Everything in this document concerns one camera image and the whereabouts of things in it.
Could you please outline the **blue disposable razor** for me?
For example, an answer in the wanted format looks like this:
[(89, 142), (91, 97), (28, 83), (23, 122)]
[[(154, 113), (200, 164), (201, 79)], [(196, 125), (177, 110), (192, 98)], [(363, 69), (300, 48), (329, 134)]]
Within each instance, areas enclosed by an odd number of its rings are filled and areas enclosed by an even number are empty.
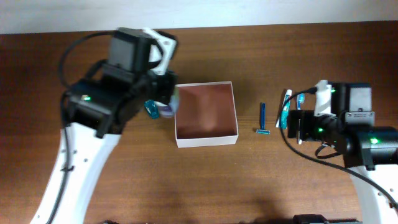
[(261, 103), (260, 105), (260, 128), (256, 130), (257, 134), (268, 135), (271, 132), (265, 128), (266, 125), (266, 104)]

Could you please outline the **blue white toothbrush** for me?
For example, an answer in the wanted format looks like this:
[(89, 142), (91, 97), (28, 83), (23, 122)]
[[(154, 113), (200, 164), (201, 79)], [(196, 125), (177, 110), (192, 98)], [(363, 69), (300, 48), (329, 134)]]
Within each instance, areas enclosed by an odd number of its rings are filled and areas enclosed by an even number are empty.
[[(299, 94), (296, 98), (297, 110), (301, 110), (301, 107), (302, 107), (302, 104), (304, 104), (304, 101), (305, 101), (305, 95), (303, 93)], [(301, 123), (301, 119), (298, 120), (298, 130), (297, 130), (297, 143), (299, 145), (302, 144), (302, 140), (300, 137), (300, 135), (301, 135), (300, 123)]]

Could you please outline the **white teal toothpaste tube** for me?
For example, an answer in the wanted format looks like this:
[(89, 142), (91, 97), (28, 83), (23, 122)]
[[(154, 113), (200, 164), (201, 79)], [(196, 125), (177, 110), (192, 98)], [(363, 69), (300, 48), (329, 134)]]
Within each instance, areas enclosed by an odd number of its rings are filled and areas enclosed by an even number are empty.
[(277, 128), (281, 127), (282, 129), (287, 129), (287, 118), (289, 116), (289, 109), (290, 109), (290, 102), (286, 103), (285, 102), (291, 97), (292, 95), (292, 90), (288, 89), (285, 91), (284, 93), (284, 100), (282, 102), (282, 114), (280, 116), (278, 116), (277, 121), (275, 126)]

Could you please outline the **clear purple sanitizer bottle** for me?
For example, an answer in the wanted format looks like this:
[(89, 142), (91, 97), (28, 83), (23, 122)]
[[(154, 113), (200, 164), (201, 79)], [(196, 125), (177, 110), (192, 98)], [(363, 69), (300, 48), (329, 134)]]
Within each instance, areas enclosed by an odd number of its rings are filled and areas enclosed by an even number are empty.
[(179, 98), (179, 90), (178, 88), (174, 89), (173, 95), (170, 98), (169, 104), (164, 104), (156, 101), (155, 105), (159, 111), (159, 114), (164, 118), (172, 118), (178, 110), (180, 104)]

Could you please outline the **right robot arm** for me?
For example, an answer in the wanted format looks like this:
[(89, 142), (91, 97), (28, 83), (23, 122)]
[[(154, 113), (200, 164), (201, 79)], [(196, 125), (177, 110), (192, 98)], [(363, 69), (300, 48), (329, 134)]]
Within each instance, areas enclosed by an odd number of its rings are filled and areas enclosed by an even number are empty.
[(397, 130), (375, 126), (370, 84), (321, 80), (305, 92), (315, 95), (315, 107), (288, 112), (283, 140), (333, 148), (343, 166), (327, 162), (328, 156), (299, 155), (350, 175), (363, 223), (397, 223)]

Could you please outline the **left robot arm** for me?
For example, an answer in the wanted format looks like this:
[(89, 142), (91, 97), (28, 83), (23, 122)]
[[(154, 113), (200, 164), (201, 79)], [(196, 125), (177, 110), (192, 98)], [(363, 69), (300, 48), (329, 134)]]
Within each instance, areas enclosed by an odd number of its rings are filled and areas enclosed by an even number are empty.
[(57, 158), (33, 223), (83, 223), (103, 167), (126, 124), (145, 102), (177, 97), (169, 69), (176, 36), (150, 28), (110, 33), (107, 58), (95, 62), (60, 99)]

